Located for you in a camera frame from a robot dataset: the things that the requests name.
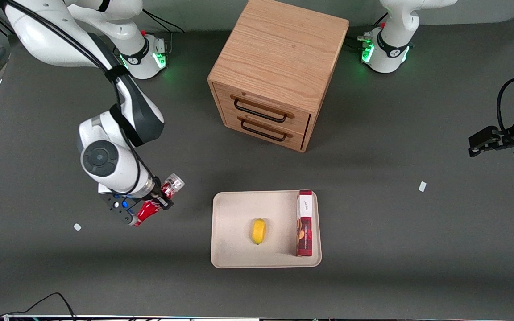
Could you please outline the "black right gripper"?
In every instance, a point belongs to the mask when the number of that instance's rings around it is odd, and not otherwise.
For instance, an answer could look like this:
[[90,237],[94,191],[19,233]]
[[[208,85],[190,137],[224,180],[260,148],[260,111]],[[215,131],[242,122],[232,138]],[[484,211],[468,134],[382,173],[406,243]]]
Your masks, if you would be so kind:
[[[161,209],[168,210],[173,206],[174,189],[153,189],[152,199]],[[112,217],[127,226],[137,223],[138,200],[114,193],[100,193],[101,199],[106,203]]]

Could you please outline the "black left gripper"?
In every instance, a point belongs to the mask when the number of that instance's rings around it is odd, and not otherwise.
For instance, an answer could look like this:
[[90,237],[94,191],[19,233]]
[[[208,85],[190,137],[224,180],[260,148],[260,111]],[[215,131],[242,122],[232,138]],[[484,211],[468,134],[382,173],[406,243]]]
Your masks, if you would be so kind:
[[502,132],[496,126],[487,126],[468,138],[469,156],[475,158],[482,152],[514,148],[514,124]]

